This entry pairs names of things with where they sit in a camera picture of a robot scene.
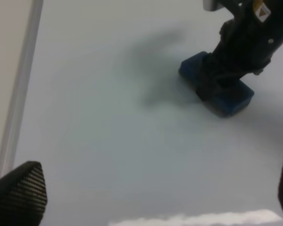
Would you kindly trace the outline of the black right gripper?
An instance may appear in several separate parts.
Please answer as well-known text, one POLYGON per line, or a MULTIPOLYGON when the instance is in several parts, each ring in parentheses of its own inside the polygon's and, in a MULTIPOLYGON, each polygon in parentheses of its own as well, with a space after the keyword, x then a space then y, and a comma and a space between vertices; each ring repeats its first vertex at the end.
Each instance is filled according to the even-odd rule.
POLYGON ((242 101, 244 73, 260 74, 283 45, 283 0, 221 0, 234 18, 220 30, 212 54, 196 54, 196 94, 202 101, 222 95, 242 101))

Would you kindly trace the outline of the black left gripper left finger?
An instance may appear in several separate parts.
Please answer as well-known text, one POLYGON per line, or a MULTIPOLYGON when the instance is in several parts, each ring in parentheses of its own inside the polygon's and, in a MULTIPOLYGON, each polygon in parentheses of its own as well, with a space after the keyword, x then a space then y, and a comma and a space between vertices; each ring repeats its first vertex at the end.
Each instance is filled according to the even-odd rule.
POLYGON ((0 226, 38 226, 47 206, 38 161, 27 161, 0 178, 0 226))

